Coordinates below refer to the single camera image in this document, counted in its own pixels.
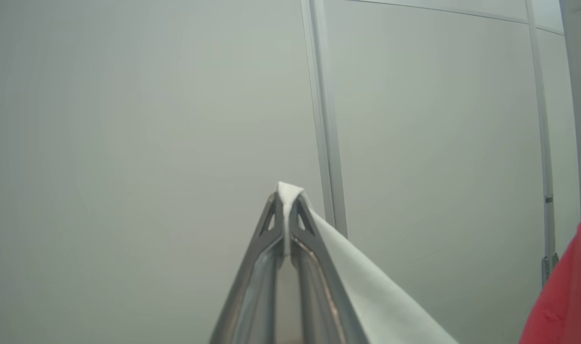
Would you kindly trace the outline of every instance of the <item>white fabric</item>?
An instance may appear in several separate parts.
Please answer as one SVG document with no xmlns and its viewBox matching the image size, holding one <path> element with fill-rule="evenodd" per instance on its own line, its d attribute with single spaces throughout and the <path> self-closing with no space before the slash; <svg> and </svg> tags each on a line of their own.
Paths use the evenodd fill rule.
<svg viewBox="0 0 581 344">
<path fill-rule="evenodd" d="M 277 182 L 277 196 L 282 201 L 282 213 L 284 214 L 284 256 L 290 255 L 290 236 L 288 235 L 288 218 L 292 210 L 292 204 L 300 194 L 303 194 L 303 199 L 308 207 L 312 207 L 307 195 L 302 187 L 292 184 Z"/>
<path fill-rule="evenodd" d="M 286 183 L 279 183 L 277 191 L 284 203 L 288 237 L 292 202 L 299 194 L 303 194 L 306 201 L 307 196 L 303 189 Z M 457 344 L 380 268 L 312 209 L 310 211 L 370 344 Z"/>
</svg>

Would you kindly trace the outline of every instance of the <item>door hinge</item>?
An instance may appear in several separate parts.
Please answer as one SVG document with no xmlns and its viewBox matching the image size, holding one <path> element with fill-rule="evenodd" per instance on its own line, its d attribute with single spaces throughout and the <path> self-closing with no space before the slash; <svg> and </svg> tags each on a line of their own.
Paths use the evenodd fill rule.
<svg viewBox="0 0 581 344">
<path fill-rule="evenodd" d="M 554 255 L 552 256 L 552 271 L 554 270 L 554 268 L 556 268 L 556 264 L 559 261 L 559 257 L 558 254 L 556 252 L 554 252 Z"/>
<path fill-rule="evenodd" d="M 548 278 L 550 278 L 550 259 L 545 256 L 541 260 L 541 287 L 546 285 Z"/>
</svg>

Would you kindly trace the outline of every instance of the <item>red fabric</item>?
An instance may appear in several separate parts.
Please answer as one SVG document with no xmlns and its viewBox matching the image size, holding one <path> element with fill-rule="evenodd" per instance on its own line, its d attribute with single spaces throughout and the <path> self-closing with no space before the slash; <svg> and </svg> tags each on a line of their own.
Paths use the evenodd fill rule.
<svg viewBox="0 0 581 344">
<path fill-rule="evenodd" d="M 581 224 L 537 299 L 520 344 L 581 344 Z"/>
</svg>

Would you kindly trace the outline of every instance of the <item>vertical metal strip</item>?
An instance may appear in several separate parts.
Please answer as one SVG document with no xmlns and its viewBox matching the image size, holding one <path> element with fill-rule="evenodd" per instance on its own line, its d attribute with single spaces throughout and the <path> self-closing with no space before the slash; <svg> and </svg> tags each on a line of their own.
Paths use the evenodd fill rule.
<svg viewBox="0 0 581 344">
<path fill-rule="evenodd" d="M 546 282 L 550 278 L 550 259 L 547 256 L 541 260 L 541 287 L 546 286 Z"/>
<path fill-rule="evenodd" d="M 312 89 L 312 107 L 320 163 L 320 177 L 325 199 L 327 222 L 348 236 L 343 198 L 343 179 L 333 92 L 331 90 L 327 24 L 321 0 L 301 0 L 307 65 Z"/>
<path fill-rule="evenodd" d="M 533 50 L 533 65 L 535 66 L 535 87 L 537 88 L 537 111 L 539 113 L 539 131 L 541 132 L 541 164 L 543 169 L 543 206 L 545 220 L 545 256 L 551 257 L 556 250 L 554 228 L 554 205 L 547 199 L 553 197 L 552 181 L 552 155 L 550 153 L 550 135 L 548 128 L 548 111 L 546 108 L 546 92 L 543 84 L 543 71 L 539 44 L 537 42 L 537 27 L 535 26 L 535 14 L 532 0 L 526 0 L 526 12 L 528 13 L 528 29 L 530 44 Z"/>
</svg>

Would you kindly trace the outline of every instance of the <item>white cloth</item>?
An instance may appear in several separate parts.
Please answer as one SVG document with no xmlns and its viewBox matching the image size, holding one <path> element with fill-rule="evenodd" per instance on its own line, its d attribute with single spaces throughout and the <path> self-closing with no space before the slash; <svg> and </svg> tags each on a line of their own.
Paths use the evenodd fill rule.
<svg viewBox="0 0 581 344">
<path fill-rule="evenodd" d="M 307 196 L 303 189 L 282 182 L 277 191 L 284 203 L 288 237 L 290 207 L 299 194 L 306 201 Z M 370 344 L 457 344 L 380 268 L 313 209 L 310 211 Z"/>
</svg>

